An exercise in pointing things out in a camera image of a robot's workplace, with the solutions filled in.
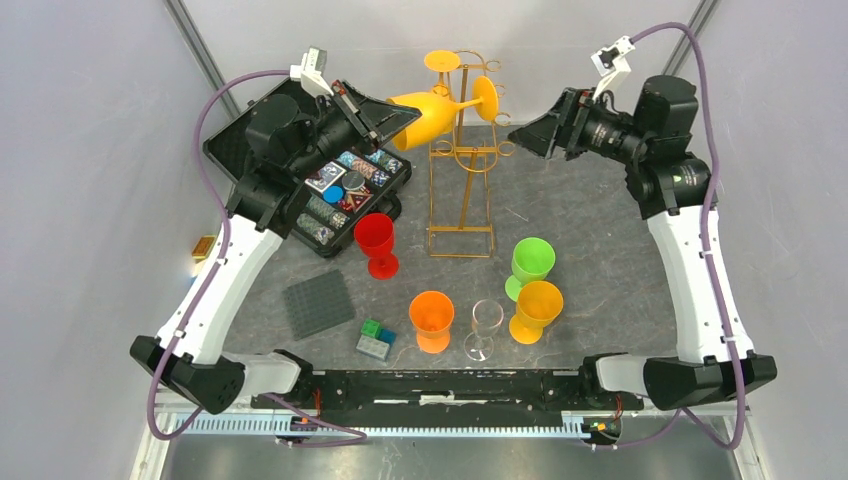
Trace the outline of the yellow plastic wine glass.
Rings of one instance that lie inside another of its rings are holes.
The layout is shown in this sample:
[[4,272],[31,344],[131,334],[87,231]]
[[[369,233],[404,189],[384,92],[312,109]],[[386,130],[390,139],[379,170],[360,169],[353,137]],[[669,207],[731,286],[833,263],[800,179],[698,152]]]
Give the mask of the yellow plastic wine glass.
[[534,344],[563,311],[565,299],[560,289],[548,281],[533,281],[519,292],[516,312],[509,322],[512,338],[524,345]]
[[459,68],[460,62],[459,55],[449,50],[433,50],[425,55],[425,66],[438,74],[433,93],[452,99],[449,74]]
[[479,76],[472,86],[472,99],[456,102],[433,92],[414,92],[387,99],[390,104],[412,107],[421,116],[397,134],[392,143],[400,151],[429,143],[451,128],[458,113],[474,107],[484,121],[492,122],[499,113],[499,95],[495,84],[487,76]]

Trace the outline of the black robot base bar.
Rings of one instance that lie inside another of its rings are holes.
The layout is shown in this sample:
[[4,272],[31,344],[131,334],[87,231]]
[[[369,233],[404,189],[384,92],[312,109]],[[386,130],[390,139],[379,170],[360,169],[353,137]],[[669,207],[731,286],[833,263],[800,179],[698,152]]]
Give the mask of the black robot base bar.
[[643,409],[633,394],[594,390],[578,370],[324,370],[282,399],[346,427],[554,427],[564,412]]

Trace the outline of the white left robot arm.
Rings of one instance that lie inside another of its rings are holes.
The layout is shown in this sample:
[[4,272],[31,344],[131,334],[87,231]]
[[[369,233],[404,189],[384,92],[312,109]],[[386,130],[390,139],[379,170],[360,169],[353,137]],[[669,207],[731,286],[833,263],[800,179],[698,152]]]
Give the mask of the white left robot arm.
[[321,94],[291,80],[203,144],[234,182],[211,256],[175,313],[131,357],[160,387],[212,414],[237,399],[276,393],[306,405],[313,379],[283,353],[231,354],[223,343],[257,275],[315,194],[308,179],[346,152],[371,154],[421,117],[415,107],[370,97],[346,81]]

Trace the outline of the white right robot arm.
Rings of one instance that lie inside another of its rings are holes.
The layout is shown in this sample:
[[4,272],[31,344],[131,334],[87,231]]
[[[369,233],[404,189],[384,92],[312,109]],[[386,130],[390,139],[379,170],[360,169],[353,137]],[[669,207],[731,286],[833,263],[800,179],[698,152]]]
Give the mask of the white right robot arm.
[[689,148],[707,97],[689,81],[648,78],[631,113],[612,95],[566,88],[554,105],[509,134],[542,158],[561,149],[568,160],[591,152],[625,169],[626,187],[660,253],[675,321],[668,357],[606,353],[584,360],[580,400],[602,408],[617,393],[676,410],[742,399],[773,381],[775,359],[756,352],[735,306],[718,238],[713,169]]

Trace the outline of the red plastic wine glass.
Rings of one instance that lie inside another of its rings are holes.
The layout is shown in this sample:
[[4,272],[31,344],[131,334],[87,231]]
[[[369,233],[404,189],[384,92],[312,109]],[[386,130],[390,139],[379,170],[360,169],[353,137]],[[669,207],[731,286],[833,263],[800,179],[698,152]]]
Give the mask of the red plastic wine glass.
[[394,223],[388,215],[371,213],[362,217],[354,227],[354,240],[368,258],[367,268],[373,278],[388,280],[397,273]]

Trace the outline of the green plastic wine glass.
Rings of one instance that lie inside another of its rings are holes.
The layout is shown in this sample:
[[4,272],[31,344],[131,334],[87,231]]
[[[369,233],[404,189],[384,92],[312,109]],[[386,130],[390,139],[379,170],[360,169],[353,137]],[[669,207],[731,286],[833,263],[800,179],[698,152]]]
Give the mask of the green plastic wine glass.
[[545,280],[555,263],[555,250],[546,240],[538,237],[520,240],[513,249],[511,275],[504,284],[509,299],[515,302],[527,283]]

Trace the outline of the orange plastic wine glass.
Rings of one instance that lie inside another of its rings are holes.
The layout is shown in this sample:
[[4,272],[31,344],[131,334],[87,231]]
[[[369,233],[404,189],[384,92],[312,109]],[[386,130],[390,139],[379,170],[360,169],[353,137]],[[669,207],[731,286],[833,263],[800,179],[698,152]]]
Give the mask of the orange plastic wine glass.
[[435,290],[421,292],[411,301],[408,315],[422,351],[439,354],[448,347],[455,308],[446,294]]

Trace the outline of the clear wine glass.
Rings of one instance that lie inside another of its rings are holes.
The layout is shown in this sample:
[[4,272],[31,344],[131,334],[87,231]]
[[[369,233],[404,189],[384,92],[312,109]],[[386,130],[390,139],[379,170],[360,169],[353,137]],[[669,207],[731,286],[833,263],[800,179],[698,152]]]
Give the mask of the clear wine glass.
[[472,308],[471,332],[465,337],[466,356],[477,362],[488,360],[494,353],[494,337],[504,320],[504,310],[493,299],[477,301]]

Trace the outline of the black poker chip case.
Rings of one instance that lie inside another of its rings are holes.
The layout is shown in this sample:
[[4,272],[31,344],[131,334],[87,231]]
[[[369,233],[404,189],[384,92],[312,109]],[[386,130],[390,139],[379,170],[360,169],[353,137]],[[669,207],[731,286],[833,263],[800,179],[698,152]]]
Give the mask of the black poker chip case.
[[285,79],[245,112],[206,139],[201,150],[233,182],[225,202],[231,219],[242,217],[259,231],[294,236],[323,258],[332,258],[353,243],[353,230],[367,214],[397,219],[402,212],[399,190],[411,178],[406,159],[380,149],[352,149],[323,165],[307,179],[270,179],[245,172],[249,156],[245,127],[253,106],[273,94],[288,94],[312,112],[299,82]]

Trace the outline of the grey building baseplate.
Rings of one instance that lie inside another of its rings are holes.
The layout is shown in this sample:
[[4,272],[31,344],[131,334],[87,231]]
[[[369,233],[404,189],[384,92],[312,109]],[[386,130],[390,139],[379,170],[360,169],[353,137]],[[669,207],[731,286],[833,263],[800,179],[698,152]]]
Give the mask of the grey building baseplate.
[[343,274],[332,270],[283,291],[287,319],[295,340],[302,340],[352,320],[355,308]]

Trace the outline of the yellow orange toy brick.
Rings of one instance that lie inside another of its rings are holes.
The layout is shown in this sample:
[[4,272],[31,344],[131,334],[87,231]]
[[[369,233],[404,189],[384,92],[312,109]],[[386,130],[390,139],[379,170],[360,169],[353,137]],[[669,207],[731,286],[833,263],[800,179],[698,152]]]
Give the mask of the yellow orange toy brick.
[[195,261],[204,260],[209,257],[216,242],[213,235],[202,236],[195,244],[191,256]]

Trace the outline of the green grey blue bricks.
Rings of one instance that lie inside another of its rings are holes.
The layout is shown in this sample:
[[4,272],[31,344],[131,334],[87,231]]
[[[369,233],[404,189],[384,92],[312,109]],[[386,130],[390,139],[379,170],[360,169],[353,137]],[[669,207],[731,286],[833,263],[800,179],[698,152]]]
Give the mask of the green grey blue bricks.
[[396,338],[397,335],[394,331],[384,328],[380,322],[368,318],[360,329],[360,337],[355,345],[355,351],[385,362]]

